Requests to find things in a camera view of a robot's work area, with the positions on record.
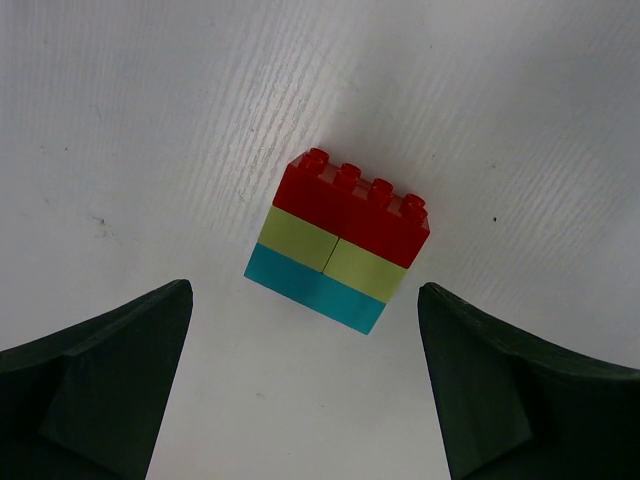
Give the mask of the teal yellow red lego stack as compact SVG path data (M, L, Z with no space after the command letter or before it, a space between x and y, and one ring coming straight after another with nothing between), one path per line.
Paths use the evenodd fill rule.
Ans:
M367 334L429 234L423 198L311 148L287 165L244 275Z

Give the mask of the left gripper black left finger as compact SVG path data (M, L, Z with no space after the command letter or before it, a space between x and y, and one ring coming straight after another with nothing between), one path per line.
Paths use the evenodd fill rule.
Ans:
M2 478L145 478L192 309L174 280L2 351Z

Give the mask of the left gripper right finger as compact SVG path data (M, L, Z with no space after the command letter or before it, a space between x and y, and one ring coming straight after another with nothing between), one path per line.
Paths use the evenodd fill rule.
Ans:
M451 478L638 478L638 370L548 342L436 283L417 308Z

